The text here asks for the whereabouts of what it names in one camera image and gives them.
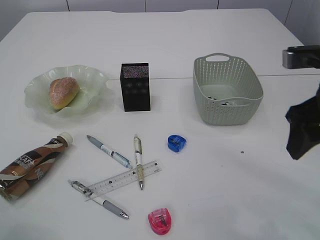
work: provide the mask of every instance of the white pen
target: white pen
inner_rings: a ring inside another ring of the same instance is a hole
[[[141,190],[144,189],[144,168],[142,167],[142,146],[141,140],[137,134],[134,135],[133,138],[134,149],[135,149],[135,162],[136,162],[136,173],[138,176],[138,182]]]
[[[85,196],[87,197],[91,196],[92,191],[88,187],[84,186],[81,182],[68,180],[68,183],[71,185],[71,187],[73,187],[78,192],[84,194]],[[117,207],[116,205],[109,202],[108,200],[105,200],[99,196],[91,199],[97,204],[104,207],[105,209],[112,212],[113,214],[117,215],[118,217],[121,217],[123,219],[129,219],[128,214],[126,214],[121,208]]]

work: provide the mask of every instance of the pink pencil sharpener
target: pink pencil sharpener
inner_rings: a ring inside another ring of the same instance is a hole
[[[166,208],[157,209],[148,215],[152,230],[159,235],[164,235],[171,228],[171,216]]]

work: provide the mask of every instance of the black box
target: black box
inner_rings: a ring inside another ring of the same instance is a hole
[[[123,63],[120,82],[125,112],[151,110],[148,63]]]

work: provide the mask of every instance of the ballpoint pen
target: ballpoint pen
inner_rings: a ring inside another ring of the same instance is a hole
[[[136,172],[138,176],[138,182],[141,190],[144,189],[144,168],[142,167],[142,146],[141,146],[141,140],[137,136],[137,134],[134,135],[133,138],[134,142],[134,149],[135,149],[135,162],[136,162]]]
[[[80,183],[78,181],[68,180],[68,183],[71,185],[71,187],[76,189],[78,192],[80,192],[88,197],[90,197],[93,194],[92,191],[88,187],[86,187],[85,185],[83,185],[82,183]],[[126,214],[122,209],[120,209],[119,207],[117,207],[113,203],[109,202],[108,200],[105,200],[99,196],[97,196],[95,198],[91,198],[91,199],[94,202],[96,202],[97,204],[103,206],[105,209],[112,212],[113,214],[117,215],[118,217],[121,217],[123,219],[129,219],[128,214]]]
[[[123,165],[124,167],[128,169],[132,169],[132,166],[130,165],[130,161],[122,156],[121,154],[117,153],[116,151],[111,150],[110,148],[106,147],[102,142],[95,139],[93,136],[87,135],[86,138],[97,148],[101,149],[103,152],[108,154],[110,157],[112,157],[114,160],[116,160],[118,163]]]

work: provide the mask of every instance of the bottle cap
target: bottle cap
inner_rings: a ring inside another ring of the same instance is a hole
[[[66,141],[67,147],[69,147],[72,144],[72,142],[74,141],[72,136],[65,131],[60,133],[59,136],[62,137]]]

